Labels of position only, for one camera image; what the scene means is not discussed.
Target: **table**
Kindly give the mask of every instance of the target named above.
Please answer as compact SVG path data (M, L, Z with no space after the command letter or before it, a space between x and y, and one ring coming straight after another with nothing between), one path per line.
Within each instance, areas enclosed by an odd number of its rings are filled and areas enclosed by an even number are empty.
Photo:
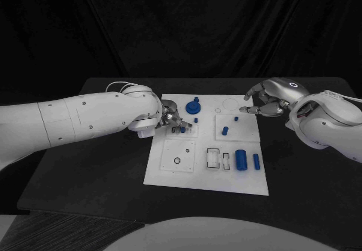
M244 95L267 78L91 78L81 94L113 81L162 94ZM341 78L292 78L318 93L354 96ZM101 216L142 223L189 216L253 221L329 244L362 245L362 167L333 149L312 149L284 127L287 114L258 117L270 196L143 184L152 138L127 129L46 151L19 208Z

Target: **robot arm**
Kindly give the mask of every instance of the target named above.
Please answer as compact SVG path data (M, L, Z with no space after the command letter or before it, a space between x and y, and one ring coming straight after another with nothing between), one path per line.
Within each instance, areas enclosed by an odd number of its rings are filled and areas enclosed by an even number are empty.
M123 93L106 92L61 100L0 107L0 170L33 152L123 131L140 138L155 135L156 126L178 121L178 108L169 110L146 86Z
M290 109L286 123L300 140L313 148L332 146L348 158L362 163L362 111L349 98L329 90L309 94L290 79L271 78L251 88L245 100L260 92L263 107L241 107L240 111L277 117Z

